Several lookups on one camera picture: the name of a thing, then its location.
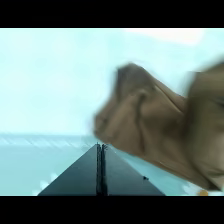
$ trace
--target brown bag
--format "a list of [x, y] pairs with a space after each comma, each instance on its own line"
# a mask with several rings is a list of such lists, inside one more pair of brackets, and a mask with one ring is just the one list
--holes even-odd
[[117, 72], [113, 93], [95, 117], [104, 143], [207, 190], [224, 184], [224, 64], [197, 73], [188, 99], [144, 68]]

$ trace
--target light blue surface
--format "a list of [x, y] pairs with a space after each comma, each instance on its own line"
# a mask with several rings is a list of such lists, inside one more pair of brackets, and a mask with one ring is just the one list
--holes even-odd
[[[121, 29], [0, 29], [0, 132], [70, 134], [77, 141], [60, 149], [2, 143], [0, 195], [31, 195], [87, 150], [85, 137], [95, 143], [93, 115], [107, 101], [118, 66], [135, 62], [185, 95], [188, 72], [222, 56], [223, 37], [223, 29], [208, 29], [190, 47]], [[167, 195], [184, 194], [186, 181], [117, 153]]]

